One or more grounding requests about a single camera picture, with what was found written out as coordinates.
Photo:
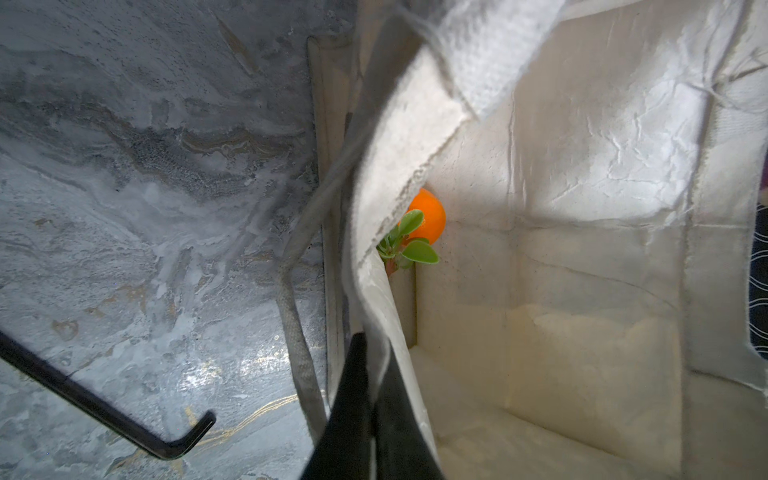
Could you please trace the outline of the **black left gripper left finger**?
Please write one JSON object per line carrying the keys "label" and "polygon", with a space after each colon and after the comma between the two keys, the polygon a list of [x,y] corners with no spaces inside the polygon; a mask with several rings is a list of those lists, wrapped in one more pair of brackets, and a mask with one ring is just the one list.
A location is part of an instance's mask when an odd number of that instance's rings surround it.
{"label": "black left gripper left finger", "polygon": [[351,339],[330,419],[302,478],[372,479],[372,412],[367,340],[364,333],[357,333]]}

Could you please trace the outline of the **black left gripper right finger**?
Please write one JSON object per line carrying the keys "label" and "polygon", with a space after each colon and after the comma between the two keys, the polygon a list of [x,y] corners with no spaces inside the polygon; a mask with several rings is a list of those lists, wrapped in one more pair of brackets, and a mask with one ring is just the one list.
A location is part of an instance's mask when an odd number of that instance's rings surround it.
{"label": "black left gripper right finger", "polygon": [[377,479],[443,479],[416,421],[394,354],[374,406]]}

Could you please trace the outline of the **orange with green leaves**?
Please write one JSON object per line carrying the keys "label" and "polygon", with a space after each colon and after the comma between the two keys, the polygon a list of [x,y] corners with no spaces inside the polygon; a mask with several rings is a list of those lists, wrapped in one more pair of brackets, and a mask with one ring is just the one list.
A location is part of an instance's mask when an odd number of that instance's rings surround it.
{"label": "orange with green leaves", "polygon": [[437,264],[439,256],[433,245],[445,225],[442,203],[433,193],[421,188],[405,215],[377,245],[387,276],[416,264]]}

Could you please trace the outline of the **cream canvas grocery bag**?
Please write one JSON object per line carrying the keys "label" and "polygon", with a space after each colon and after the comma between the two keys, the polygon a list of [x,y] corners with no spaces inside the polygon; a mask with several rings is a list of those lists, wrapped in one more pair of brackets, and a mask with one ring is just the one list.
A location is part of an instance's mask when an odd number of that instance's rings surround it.
{"label": "cream canvas grocery bag", "polygon": [[[447,479],[763,479],[763,1],[361,1],[278,267],[315,445],[352,337]],[[421,188],[435,265],[377,245]]]}

